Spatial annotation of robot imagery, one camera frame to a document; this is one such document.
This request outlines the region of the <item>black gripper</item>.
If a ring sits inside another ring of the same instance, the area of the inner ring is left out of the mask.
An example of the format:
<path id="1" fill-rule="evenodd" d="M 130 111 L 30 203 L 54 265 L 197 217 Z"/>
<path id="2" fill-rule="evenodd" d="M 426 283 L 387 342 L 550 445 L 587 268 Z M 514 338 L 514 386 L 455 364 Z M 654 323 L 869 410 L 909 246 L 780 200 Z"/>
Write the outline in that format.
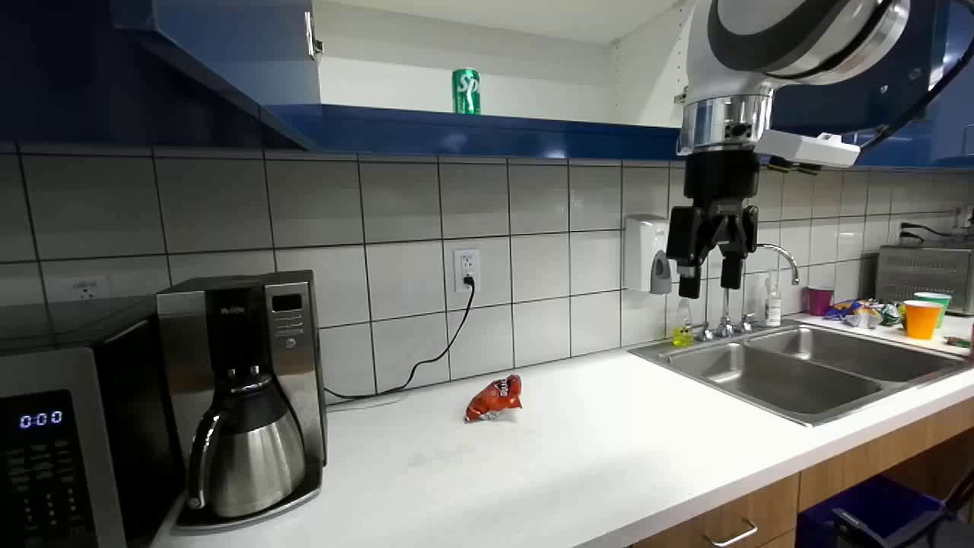
<path id="1" fill-rule="evenodd" d="M 688 206 L 668 213 L 667 257 L 679 263 L 679 295 L 699 299 L 702 258 L 722 251 L 722 289 L 740 289 L 753 251 L 756 156 L 745 150 L 691 151 L 685 158 Z"/>

